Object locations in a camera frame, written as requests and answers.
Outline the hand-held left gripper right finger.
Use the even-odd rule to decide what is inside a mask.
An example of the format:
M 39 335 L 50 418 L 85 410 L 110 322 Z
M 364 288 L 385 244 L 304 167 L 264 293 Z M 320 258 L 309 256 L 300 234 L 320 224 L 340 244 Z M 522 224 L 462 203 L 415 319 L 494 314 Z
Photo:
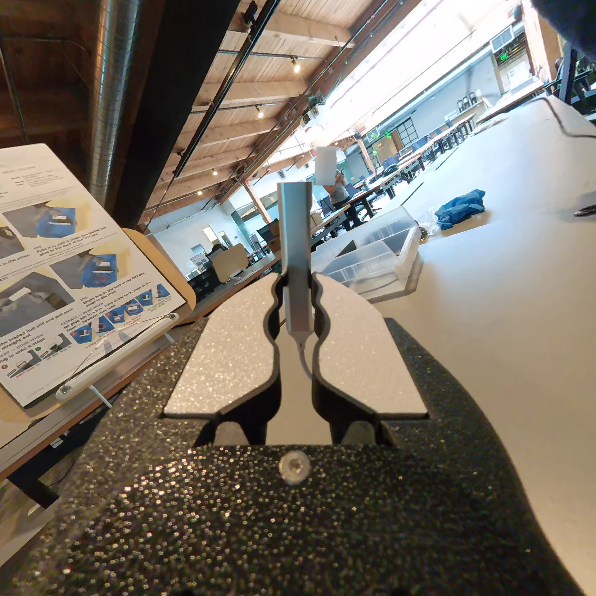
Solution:
M 312 274 L 317 342 L 312 355 L 312 404 L 340 444 L 364 423 L 372 441 L 385 421 L 428 417 L 424 403 L 381 313 L 331 277 Z

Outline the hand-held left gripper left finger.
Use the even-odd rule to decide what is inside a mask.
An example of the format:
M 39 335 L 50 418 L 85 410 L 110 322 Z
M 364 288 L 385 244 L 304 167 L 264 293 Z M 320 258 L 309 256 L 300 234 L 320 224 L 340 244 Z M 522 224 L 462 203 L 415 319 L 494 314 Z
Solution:
M 163 410 L 174 419 L 217 427 L 237 423 L 253 445 L 266 443 L 281 404 L 279 309 L 282 276 L 270 273 L 220 305 L 190 355 Z

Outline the clear plastic bin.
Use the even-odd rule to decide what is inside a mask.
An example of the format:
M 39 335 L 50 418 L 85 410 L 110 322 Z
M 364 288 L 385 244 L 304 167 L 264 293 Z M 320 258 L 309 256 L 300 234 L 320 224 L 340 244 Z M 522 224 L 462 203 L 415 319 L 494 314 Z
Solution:
M 398 206 L 320 245 L 312 253 L 311 270 L 378 302 L 405 290 L 420 239 L 417 221 Z M 358 249 L 334 259 L 352 240 Z

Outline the white usb hub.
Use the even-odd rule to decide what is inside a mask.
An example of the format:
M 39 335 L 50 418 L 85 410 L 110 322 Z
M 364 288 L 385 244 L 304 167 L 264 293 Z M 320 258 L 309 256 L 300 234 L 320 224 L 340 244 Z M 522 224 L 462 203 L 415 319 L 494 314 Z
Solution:
M 301 349 L 314 330 L 310 288 L 311 206 L 310 182 L 278 184 L 286 327 Z

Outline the person's right forearm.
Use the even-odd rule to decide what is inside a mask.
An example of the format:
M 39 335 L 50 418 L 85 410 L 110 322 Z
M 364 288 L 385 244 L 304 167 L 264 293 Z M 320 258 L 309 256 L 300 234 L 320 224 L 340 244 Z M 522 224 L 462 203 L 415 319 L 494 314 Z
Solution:
M 595 58 L 595 1 L 532 1 L 532 4 L 561 37 Z

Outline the rounded beige board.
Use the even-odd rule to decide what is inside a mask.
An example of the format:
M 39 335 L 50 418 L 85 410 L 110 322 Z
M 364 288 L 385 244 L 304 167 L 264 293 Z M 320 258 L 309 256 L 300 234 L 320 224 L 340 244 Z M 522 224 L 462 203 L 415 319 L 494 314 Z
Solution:
M 220 251 L 210 259 L 217 278 L 223 284 L 249 266 L 247 252 L 242 244 Z

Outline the white document stand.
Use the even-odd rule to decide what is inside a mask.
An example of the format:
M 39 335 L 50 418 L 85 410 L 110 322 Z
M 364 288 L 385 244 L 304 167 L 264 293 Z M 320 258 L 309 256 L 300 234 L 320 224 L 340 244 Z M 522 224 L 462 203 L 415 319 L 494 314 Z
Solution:
M 54 394 L 56 400 L 60 402 L 67 401 L 89 389 L 101 400 L 101 402 L 103 402 L 103 404 L 108 408 L 111 408 L 112 405 L 108 399 L 94 386 L 94 383 L 99 381 L 99 379 L 108 374 L 123 361 L 127 360 L 131 354 L 142 349 L 156 338 L 166 336 L 170 342 L 173 342 L 168 335 L 168 331 L 173 328 L 179 320 L 180 316 L 175 312 L 163 317 L 158 317 L 150 327 L 143 330 L 134 338 L 128 338 L 122 345 L 111 350 L 109 353 L 102 354 L 99 360 L 93 363 L 87 363 L 94 354 L 94 352 L 92 352 L 71 373 L 71 375 L 67 377 L 63 384 L 56 389 Z

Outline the blue crumpled glove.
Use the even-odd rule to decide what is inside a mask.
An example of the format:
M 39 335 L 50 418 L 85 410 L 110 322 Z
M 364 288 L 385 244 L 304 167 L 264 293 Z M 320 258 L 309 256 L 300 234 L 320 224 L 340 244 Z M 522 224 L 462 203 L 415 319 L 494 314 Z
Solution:
M 483 204 L 485 194 L 486 191 L 475 189 L 439 207 L 435 212 L 435 216 L 440 230 L 451 229 L 454 225 L 483 213 L 485 211 Z

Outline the instruction sheet on stand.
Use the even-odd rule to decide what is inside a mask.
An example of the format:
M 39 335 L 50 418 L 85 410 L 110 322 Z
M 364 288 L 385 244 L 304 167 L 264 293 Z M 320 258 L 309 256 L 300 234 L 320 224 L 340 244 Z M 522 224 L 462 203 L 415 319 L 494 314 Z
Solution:
M 195 305 L 182 273 L 47 145 L 1 149 L 1 421 L 51 413 L 92 352 L 87 363 Z

